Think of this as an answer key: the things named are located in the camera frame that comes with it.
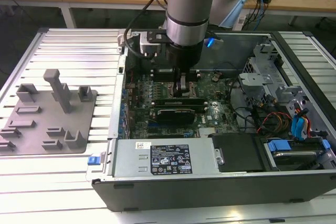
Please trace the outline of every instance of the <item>aluminum extrusion table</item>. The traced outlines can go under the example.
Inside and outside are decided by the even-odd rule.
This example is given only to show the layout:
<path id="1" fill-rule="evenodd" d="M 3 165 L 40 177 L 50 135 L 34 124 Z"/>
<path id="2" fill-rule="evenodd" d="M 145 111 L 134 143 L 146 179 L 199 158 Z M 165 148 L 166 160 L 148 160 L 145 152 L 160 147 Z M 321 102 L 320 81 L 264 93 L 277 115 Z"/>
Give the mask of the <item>aluminum extrusion table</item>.
<path id="1" fill-rule="evenodd" d="M 117 34 L 113 29 L 50 29 L 38 33 L 0 91 L 0 127 L 18 100 L 15 91 L 20 83 L 49 89 L 43 80 L 45 69 L 58 68 L 61 81 L 70 89 L 86 84 L 99 94 L 85 153 L 0 157 L 2 223 L 269 223 L 275 218 L 290 223 L 335 223 L 336 190 L 297 204 L 110 212 L 86 173 L 88 157 L 107 148 L 119 59 Z M 313 37 L 297 32 L 282 36 L 335 105 L 336 85 L 330 81 L 336 78 L 332 57 Z"/>

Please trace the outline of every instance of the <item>power supply label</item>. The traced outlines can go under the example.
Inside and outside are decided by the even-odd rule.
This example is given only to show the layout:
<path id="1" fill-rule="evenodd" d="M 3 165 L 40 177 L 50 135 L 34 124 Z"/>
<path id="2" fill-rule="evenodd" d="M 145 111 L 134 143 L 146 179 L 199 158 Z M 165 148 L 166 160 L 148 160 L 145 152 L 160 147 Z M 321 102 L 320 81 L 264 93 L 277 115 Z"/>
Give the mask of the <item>power supply label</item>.
<path id="1" fill-rule="evenodd" d="M 193 173 L 189 145 L 152 145 L 151 173 L 153 175 Z"/>

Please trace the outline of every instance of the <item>floor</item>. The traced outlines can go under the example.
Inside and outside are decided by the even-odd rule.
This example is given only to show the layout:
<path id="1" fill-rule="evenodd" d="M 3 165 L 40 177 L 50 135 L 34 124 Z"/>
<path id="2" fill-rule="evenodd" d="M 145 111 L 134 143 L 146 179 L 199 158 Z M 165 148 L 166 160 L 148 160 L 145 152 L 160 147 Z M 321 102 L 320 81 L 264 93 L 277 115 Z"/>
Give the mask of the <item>floor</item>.
<path id="1" fill-rule="evenodd" d="M 15 15 L 0 17 L 0 87 L 13 71 L 21 56 L 29 46 L 39 27 L 65 28 L 63 17 L 57 8 L 25 7 L 34 21 L 20 9 L 15 9 Z M 75 9 L 74 15 L 78 28 L 125 28 L 138 10 L 109 10 L 110 19 L 105 19 L 102 9 Z M 164 12 L 148 11 L 140 17 L 135 28 L 157 28 L 164 22 Z M 328 51 L 336 46 L 336 20 L 322 22 L 319 28 L 315 24 L 320 17 L 299 17 L 294 26 L 289 26 L 288 16 L 266 15 L 257 30 L 260 31 L 310 31 Z"/>

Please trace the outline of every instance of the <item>blue tab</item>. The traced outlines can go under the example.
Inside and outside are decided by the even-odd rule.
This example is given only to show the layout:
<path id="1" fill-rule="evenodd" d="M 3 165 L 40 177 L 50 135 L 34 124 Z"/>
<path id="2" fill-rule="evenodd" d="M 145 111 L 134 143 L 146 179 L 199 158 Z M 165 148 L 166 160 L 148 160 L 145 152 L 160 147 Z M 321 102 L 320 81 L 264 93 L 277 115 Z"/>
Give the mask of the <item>blue tab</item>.
<path id="1" fill-rule="evenodd" d="M 295 134 L 294 136 L 297 137 L 299 139 L 299 141 L 303 141 L 304 138 L 302 137 L 302 131 L 303 131 L 303 127 L 304 127 L 304 119 L 303 118 L 299 118 L 298 123 L 296 124 L 296 129 L 295 129 Z"/>
<path id="2" fill-rule="evenodd" d="M 298 123 L 298 117 L 297 116 L 294 116 L 293 117 L 293 120 L 292 120 L 292 135 L 295 136 L 295 130 L 296 130 L 296 124 Z"/>
<path id="3" fill-rule="evenodd" d="M 100 157 L 89 157 L 88 158 L 88 165 L 100 165 Z"/>
<path id="4" fill-rule="evenodd" d="M 331 146 L 330 146 L 328 140 L 326 140 L 326 139 L 323 139 L 323 140 L 322 140 L 322 144 L 323 144 L 323 147 L 324 147 L 326 150 L 328 150 L 328 149 L 331 148 Z"/>
<path id="5" fill-rule="evenodd" d="M 287 140 L 272 140 L 268 143 L 268 148 L 271 152 L 282 152 L 282 151 L 290 151 L 292 148 L 290 147 Z"/>

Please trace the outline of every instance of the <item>motherboard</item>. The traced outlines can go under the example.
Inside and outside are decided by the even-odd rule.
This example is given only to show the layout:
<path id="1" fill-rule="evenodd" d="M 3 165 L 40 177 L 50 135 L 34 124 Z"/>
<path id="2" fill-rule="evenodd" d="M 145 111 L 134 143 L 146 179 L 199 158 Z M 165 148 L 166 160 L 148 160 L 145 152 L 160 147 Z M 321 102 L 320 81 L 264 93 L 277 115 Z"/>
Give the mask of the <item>motherboard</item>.
<path id="1" fill-rule="evenodd" d="M 229 81 L 218 78 L 215 72 L 201 72 L 198 81 L 189 82 L 190 90 L 184 95 L 191 103 L 202 104 L 192 105 L 190 110 L 179 110 L 181 113 L 192 113 L 180 122 L 169 122 L 168 116 L 168 122 L 162 123 L 158 121 L 160 113 L 176 112 L 175 104 L 180 101 L 173 97 L 173 83 L 141 76 L 129 89 L 130 138 L 208 137 L 215 133 L 238 132 L 236 117 L 226 99 Z"/>

